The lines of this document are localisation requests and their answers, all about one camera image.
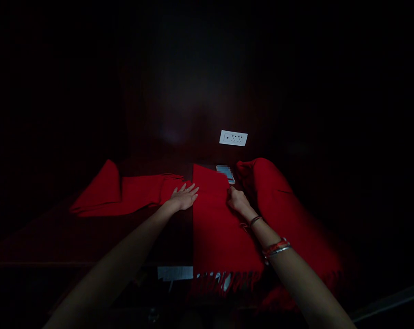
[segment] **power outlet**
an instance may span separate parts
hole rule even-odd
[[[221,130],[220,144],[245,146],[248,134]]]

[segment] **dark table surface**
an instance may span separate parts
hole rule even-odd
[[[215,165],[203,165],[215,169]],[[193,164],[128,159],[118,166],[122,176],[173,173],[192,180]],[[78,218],[69,206],[80,193],[0,242],[0,266],[91,266],[151,216],[158,207],[112,217]],[[192,208],[175,214],[157,239],[145,266],[192,265]]]

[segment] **forearm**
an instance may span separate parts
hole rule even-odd
[[[257,216],[252,208],[241,213],[248,223]],[[253,224],[252,230],[263,248],[280,241],[280,236],[262,219]],[[269,260],[311,327],[355,328],[329,289],[294,249],[287,249]]]
[[[71,324],[76,313],[109,307],[134,278],[177,207],[166,202],[107,253],[63,300],[46,328],[61,328]]]

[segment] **folded scarf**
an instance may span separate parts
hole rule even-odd
[[[308,262],[336,295],[342,284],[345,247],[300,204],[287,180],[266,159],[238,162],[237,175],[261,216]],[[242,229],[239,218],[227,206],[226,177],[194,165],[193,181],[200,186],[193,206],[194,279],[192,294],[217,292],[226,296],[240,287],[253,289],[266,268],[260,248]],[[277,283],[260,309],[293,309],[295,302]]]
[[[215,290],[226,296],[254,285],[264,265],[251,236],[239,226],[237,213],[227,205],[227,177],[194,164],[192,180],[199,187],[193,204],[193,275],[199,278],[193,280],[191,293]],[[224,291],[226,279],[231,289]]]
[[[120,177],[116,164],[107,160],[70,211],[79,217],[124,215],[163,204],[182,184],[183,177],[174,174]]]

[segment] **red bracelet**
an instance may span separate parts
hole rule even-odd
[[[257,222],[259,219],[263,219],[261,216],[257,216],[257,217],[254,217],[252,220],[251,220],[251,222],[249,223],[249,226],[251,227],[251,226],[253,226],[253,224],[255,223],[255,222]]]
[[[269,256],[273,251],[280,249],[282,246],[287,245],[289,242],[285,238],[281,238],[281,241],[276,244],[270,245],[268,248],[262,251],[264,256]]]

